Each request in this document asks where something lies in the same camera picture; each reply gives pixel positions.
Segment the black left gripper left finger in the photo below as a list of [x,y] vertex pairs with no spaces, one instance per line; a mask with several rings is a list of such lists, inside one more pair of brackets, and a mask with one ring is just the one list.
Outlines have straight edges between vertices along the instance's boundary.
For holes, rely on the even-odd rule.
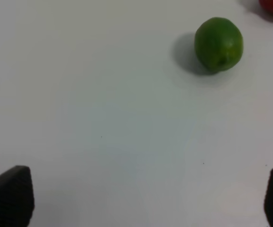
[[14,166],[0,174],[0,227],[27,227],[34,208],[30,168]]

